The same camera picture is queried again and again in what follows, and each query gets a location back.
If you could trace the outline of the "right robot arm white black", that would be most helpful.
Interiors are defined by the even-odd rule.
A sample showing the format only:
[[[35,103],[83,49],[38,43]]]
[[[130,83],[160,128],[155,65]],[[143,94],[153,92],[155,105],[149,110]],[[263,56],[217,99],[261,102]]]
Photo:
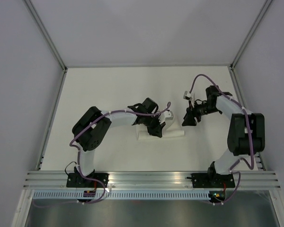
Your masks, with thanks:
[[[190,92],[184,92],[189,106],[182,126],[196,126],[202,116],[213,113],[224,114],[230,120],[227,149],[211,163],[206,173],[208,184],[217,187],[223,182],[223,176],[229,176],[240,162],[249,170],[254,169],[254,155],[265,148],[265,117],[246,109],[231,93],[222,92],[217,86],[209,86],[205,92],[206,100],[201,103]]]

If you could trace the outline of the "white cloth napkin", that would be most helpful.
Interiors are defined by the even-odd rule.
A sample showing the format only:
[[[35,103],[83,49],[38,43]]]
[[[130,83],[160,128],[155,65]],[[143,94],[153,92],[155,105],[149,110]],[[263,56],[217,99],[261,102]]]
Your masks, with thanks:
[[[138,140],[158,140],[184,137],[185,131],[181,129],[178,118],[174,116],[172,124],[167,124],[162,130],[162,137],[152,136],[147,132],[147,127],[140,124],[136,125],[136,136]]]

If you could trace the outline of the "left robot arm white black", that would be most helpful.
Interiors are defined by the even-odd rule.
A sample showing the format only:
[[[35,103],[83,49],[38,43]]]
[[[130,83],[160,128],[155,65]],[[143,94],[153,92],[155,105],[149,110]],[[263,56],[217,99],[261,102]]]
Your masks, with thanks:
[[[103,111],[93,106],[89,108],[73,126],[74,138],[69,146],[78,150],[76,169],[77,181],[83,187],[90,187],[94,182],[94,155],[108,130],[120,126],[144,125],[151,136],[162,137],[166,121],[160,118],[170,113],[171,102],[162,111],[152,99],[146,98],[142,103],[130,105],[124,109]]]

